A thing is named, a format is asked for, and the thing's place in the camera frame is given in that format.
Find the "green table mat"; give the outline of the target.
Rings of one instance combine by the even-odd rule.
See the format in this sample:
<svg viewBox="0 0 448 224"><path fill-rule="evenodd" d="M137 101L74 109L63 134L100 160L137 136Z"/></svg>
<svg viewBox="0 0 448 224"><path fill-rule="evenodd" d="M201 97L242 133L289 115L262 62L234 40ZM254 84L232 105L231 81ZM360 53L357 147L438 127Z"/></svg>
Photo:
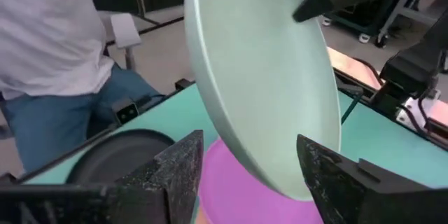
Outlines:
<svg viewBox="0 0 448 224"><path fill-rule="evenodd" d="M120 131L152 129L173 140L193 130L203 130L204 146L218 137L195 85L168 98ZM403 126L359 104L342 125L342 154L352 160L366 159L424 185L448 186L448 152Z"/></svg>

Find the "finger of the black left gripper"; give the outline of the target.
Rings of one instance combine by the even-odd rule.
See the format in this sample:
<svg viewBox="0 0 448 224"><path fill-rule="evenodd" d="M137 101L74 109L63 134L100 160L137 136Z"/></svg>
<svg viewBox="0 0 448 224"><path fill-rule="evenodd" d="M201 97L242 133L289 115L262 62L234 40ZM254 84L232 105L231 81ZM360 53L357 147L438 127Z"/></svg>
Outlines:
<svg viewBox="0 0 448 224"><path fill-rule="evenodd" d="M296 22L304 22L334 9L331 0L304 0L294 11L293 19Z"/></svg>

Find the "large purple plate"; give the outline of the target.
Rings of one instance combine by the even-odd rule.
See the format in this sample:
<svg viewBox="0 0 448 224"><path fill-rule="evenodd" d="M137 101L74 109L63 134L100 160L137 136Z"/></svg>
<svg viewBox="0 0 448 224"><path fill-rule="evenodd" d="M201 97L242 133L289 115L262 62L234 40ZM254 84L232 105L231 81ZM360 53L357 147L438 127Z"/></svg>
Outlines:
<svg viewBox="0 0 448 224"><path fill-rule="evenodd" d="M199 198L210 224L323 224L312 201L288 199L264 186L221 139L205 154Z"/></svg>

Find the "grey metal stand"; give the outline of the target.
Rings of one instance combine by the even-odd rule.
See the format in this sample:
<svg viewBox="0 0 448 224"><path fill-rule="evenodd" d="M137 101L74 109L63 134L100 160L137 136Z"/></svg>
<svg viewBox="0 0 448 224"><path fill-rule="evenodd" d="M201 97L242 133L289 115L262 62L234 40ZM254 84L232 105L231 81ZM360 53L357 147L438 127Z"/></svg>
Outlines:
<svg viewBox="0 0 448 224"><path fill-rule="evenodd" d="M399 0L395 8L379 30L374 44L378 48L384 48L389 39L389 30L398 16L403 16L425 25L434 25L445 11L448 11L448 0L434 0L434 2L423 10L418 10L420 0Z"/></svg>

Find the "white stool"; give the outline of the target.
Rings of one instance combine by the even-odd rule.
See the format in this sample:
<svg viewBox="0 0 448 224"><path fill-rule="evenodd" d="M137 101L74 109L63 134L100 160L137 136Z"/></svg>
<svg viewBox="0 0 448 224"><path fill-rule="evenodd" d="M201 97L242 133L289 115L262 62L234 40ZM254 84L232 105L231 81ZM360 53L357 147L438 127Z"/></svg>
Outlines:
<svg viewBox="0 0 448 224"><path fill-rule="evenodd" d="M111 15L110 19L116 47L125 51L125 66L127 69L135 70L133 48L141 44L141 37L133 17L129 13L119 13Z"/></svg>

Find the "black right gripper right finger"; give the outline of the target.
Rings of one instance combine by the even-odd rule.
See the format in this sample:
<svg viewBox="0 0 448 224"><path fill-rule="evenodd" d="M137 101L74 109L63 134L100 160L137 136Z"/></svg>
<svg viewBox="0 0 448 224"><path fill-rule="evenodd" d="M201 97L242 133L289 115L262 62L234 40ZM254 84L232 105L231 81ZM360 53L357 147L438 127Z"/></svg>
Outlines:
<svg viewBox="0 0 448 224"><path fill-rule="evenodd" d="M298 135L304 181L324 224L448 224L448 188L430 188Z"/></svg>

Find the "person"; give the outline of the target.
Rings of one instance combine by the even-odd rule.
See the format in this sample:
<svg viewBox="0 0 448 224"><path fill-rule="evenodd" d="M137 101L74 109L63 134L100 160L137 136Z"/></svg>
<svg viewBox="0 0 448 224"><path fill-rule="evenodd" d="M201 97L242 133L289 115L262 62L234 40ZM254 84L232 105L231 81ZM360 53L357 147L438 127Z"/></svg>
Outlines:
<svg viewBox="0 0 448 224"><path fill-rule="evenodd" d="M23 169L33 172L81 145L92 117L160 93L104 54L93 0L0 0L0 95Z"/></svg>

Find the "dark green wheeled cart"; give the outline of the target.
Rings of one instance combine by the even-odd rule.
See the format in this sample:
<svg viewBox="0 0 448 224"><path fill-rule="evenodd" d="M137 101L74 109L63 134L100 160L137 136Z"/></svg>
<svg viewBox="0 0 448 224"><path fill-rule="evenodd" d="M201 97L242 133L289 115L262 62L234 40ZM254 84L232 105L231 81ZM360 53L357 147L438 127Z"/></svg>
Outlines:
<svg viewBox="0 0 448 224"><path fill-rule="evenodd" d="M384 48L389 40L389 34L380 35L393 9L399 0L370 0L355 6L346 7L334 13L323 16L322 25L330 26L333 22L339 23L359 32L358 40L368 43L375 37L374 44Z"/></svg>

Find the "black plate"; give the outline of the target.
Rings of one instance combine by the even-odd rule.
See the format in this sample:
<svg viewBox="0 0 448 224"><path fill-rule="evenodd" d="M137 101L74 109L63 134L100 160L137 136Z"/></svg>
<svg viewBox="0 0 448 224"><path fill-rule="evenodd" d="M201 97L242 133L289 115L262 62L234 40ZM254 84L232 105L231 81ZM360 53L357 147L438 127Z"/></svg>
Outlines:
<svg viewBox="0 0 448 224"><path fill-rule="evenodd" d="M131 129L93 146L74 165L67 183L107 183L149 163L174 140L151 129Z"/></svg>

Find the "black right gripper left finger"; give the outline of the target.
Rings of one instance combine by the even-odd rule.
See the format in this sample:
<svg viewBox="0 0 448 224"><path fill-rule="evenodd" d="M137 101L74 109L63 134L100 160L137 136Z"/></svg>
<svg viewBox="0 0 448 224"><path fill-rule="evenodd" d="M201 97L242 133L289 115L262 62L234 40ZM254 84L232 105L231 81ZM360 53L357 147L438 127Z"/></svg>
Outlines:
<svg viewBox="0 0 448 224"><path fill-rule="evenodd" d="M21 185L5 176L0 224L190 224L202 155L194 130L114 182Z"/></svg>

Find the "mint green plate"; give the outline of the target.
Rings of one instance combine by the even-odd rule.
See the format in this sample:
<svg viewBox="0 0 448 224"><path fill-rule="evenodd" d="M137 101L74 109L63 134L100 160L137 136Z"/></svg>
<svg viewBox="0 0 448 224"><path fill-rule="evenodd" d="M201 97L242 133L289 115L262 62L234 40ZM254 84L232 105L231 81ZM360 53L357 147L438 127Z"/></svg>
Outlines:
<svg viewBox="0 0 448 224"><path fill-rule="evenodd" d="M184 0L197 88L218 135L261 183L312 196L296 141L341 148L340 103L317 20L294 21L301 0Z"/></svg>

